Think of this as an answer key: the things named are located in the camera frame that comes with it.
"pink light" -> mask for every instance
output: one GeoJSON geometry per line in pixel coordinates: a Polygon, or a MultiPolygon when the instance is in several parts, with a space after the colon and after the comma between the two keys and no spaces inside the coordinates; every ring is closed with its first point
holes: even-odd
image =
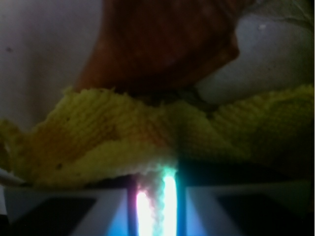
{"type": "Polygon", "coordinates": [[[153,218],[151,215],[150,201],[144,192],[137,194],[137,215],[139,236],[152,236],[153,218]]]}

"led light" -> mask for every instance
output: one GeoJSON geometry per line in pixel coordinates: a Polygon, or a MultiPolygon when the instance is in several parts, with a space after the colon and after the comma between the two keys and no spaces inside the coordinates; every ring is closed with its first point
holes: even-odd
{"type": "MultiPolygon", "coordinates": [[[[177,196],[174,173],[169,173],[163,178],[164,210],[163,210],[163,236],[176,236],[177,229],[177,196]]],[[[150,208],[150,200],[144,192],[137,194],[137,215],[139,236],[153,235],[153,218],[150,208]]]]}
{"type": "Polygon", "coordinates": [[[176,236],[177,228],[177,195],[176,183],[173,176],[169,175],[164,177],[164,222],[163,222],[163,235],[176,236]]]}
{"type": "Polygon", "coordinates": [[[150,201],[143,192],[137,194],[138,235],[153,235],[153,219],[150,210],[150,201]]]}

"yellow towel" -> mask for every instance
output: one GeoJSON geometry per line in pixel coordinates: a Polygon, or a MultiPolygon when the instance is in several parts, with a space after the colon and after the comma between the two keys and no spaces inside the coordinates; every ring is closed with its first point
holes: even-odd
{"type": "Polygon", "coordinates": [[[30,133],[0,121],[0,166],[35,186],[80,188],[176,167],[178,158],[254,161],[307,132],[314,88],[268,92],[206,114],[184,101],[151,107],[107,89],[64,98],[30,133]]]}

